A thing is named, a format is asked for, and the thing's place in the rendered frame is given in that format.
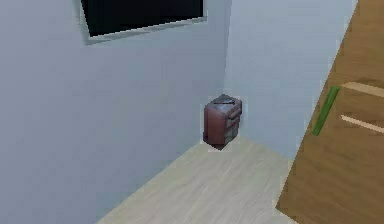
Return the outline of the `reddish brown chest of drawers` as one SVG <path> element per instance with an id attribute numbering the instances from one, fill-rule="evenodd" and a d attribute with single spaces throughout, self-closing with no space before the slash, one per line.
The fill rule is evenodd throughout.
<path id="1" fill-rule="evenodd" d="M 222 150 L 237 135 L 242 114 L 242 101 L 222 94 L 204 107 L 203 141 Z"/>

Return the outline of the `brown wooden room door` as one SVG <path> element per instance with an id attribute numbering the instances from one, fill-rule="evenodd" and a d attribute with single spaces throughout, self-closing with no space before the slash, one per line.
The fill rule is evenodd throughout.
<path id="1" fill-rule="evenodd" d="M 298 224 L 384 224 L 384 0 L 357 0 L 276 208 Z"/>

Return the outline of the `dark window with grey frame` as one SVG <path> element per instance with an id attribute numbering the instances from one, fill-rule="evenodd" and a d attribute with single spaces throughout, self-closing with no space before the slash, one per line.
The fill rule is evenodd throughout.
<path id="1" fill-rule="evenodd" d="M 208 0 L 72 0 L 86 45 L 208 20 Z"/>

